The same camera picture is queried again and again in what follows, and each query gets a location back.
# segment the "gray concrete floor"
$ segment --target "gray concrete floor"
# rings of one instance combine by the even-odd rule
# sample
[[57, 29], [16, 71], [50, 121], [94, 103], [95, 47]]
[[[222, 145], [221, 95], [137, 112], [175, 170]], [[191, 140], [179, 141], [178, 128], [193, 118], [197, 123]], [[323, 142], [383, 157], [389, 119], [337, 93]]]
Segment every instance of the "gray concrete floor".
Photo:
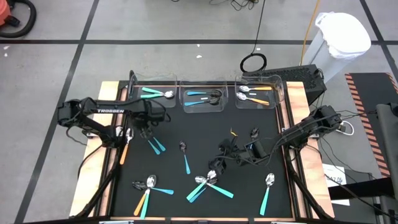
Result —
[[[85, 44], [82, 37], [93, 3], [98, 3], [88, 31], [90, 40], [253, 40], [261, 4], [253, 10], [235, 11], [228, 3], [211, 6], [207, 0], [32, 0], [38, 16], [34, 29], [20, 40], [0, 39], [0, 223], [14, 223], [32, 171], [42, 149], [65, 79], [73, 77], [66, 99], [96, 97], [104, 80], [125, 80], [133, 69], [149, 77], [176, 74], [179, 79], [208, 80], [240, 75], [239, 63], [252, 44], [140, 44], [102, 42]], [[398, 2], [366, 1], [384, 40], [398, 40]], [[297, 65], [301, 40], [316, 0], [267, 0], [259, 39], [300, 40], [258, 45], [268, 58], [268, 69]], [[322, 1], [319, 12], [347, 12], [357, 17], [372, 40], [377, 39], [359, 0]], [[17, 5], [14, 14], [27, 18], [29, 10]], [[309, 39], [317, 30], [312, 28]], [[74, 40], [65, 44], [64, 40]], [[356, 111], [343, 74], [345, 72], [393, 72], [383, 49], [375, 44], [326, 85], [323, 104], [336, 110]], [[396, 42], [387, 49], [398, 58]], [[248, 62], [247, 70], [260, 62]], [[356, 132], [348, 137], [329, 134], [336, 155], [352, 168], [380, 177], [372, 150], [358, 118], [351, 119]], [[72, 134], [79, 136], [78, 130]], [[67, 218], [76, 187], [76, 172], [84, 147], [56, 127], [44, 165], [27, 207], [25, 222]]]

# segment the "orange spoon handle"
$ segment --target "orange spoon handle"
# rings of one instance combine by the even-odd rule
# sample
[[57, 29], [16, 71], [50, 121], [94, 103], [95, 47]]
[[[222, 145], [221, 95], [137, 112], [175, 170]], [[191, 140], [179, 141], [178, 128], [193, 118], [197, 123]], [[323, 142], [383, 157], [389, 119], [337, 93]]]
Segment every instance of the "orange spoon handle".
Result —
[[141, 200], [139, 201], [139, 203], [138, 203], [138, 205], [137, 205], [137, 208], [136, 208], [136, 210], [134, 211], [134, 215], [135, 215], [135, 216], [138, 216], [138, 213], [139, 213], [139, 211], [140, 211], [141, 208], [142, 208], [142, 204], [144, 203], [144, 200], [145, 200], [145, 196], [146, 196], [146, 195], [147, 195], [147, 194], [144, 193], [144, 195], [142, 196]]
[[272, 87], [254, 87], [252, 90], [272, 90]]
[[127, 150], [129, 149], [129, 144], [126, 144], [123, 149], [122, 158], [120, 158], [120, 165], [124, 164], [124, 160], [126, 159]]
[[258, 99], [255, 99], [255, 98], [248, 98], [248, 100], [254, 101], [254, 102], [256, 102], [256, 103], [260, 103], [260, 104], [262, 104], [262, 105], [267, 105], [267, 106], [269, 106], [269, 103], [268, 103], [267, 101], [264, 101], [264, 100], [258, 100]]

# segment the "white plastic bag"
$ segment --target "white plastic bag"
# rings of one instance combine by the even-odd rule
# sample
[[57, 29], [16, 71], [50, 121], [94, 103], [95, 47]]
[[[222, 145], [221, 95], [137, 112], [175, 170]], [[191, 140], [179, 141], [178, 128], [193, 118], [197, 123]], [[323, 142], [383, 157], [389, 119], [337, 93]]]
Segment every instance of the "white plastic bag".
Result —
[[371, 47], [371, 39], [363, 25], [347, 13], [321, 12], [315, 25], [322, 31], [323, 39], [334, 58], [354, 59]]

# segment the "clear plastic bin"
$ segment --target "clear plastic bin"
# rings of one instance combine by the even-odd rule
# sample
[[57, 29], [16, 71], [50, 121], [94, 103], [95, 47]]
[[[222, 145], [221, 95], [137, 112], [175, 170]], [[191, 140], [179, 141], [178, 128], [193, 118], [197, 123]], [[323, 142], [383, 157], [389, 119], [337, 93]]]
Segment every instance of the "clear plastic bin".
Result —
[[[135, 99], [147, 98], [154, 100], [166, 108], [173, 108], [176, 104], [177, 98], [177, 76], [175, 75], [158, 75], [156, 77], [147, 77], [145, 75], [133, 75], [133, 96]], [[172, 96], [166, 98], [162, 94], [171, 93]], [[160, 107], [160, 105], [153, 103], [152, 106]]]
[[[241, 86], [246, 86], [250, 90], [243, 90], [245, 87]], [[239, 109], [273, 109], [284, 100], [284, 86], [278, 75], [270, 77], [238, 75], [235, 77], [235, 93], [236, 107]]]
[[228, 102], [226, 81], [182, 80], [179, 98], [186, 113], [221, 112]]

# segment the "black hose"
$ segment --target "black hose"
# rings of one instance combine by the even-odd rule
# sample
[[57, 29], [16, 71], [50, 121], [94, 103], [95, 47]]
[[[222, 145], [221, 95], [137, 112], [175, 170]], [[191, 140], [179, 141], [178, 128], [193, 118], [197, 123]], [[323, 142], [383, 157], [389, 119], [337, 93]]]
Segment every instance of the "black hose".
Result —
[[22, 28], [20, 31], [14, 33], [0, 32], [0, 37], [5, 37], [5, 38], [22, 37], [23, 35], [28, 34], [32, 30], [33, 25], [35, 24], [37, 12], [33, 3], [31, 3], [29, 0], [14, 0], [14, 2], [23, 3], [30, 8], [29, 20], [27, 21], [26, 26]]

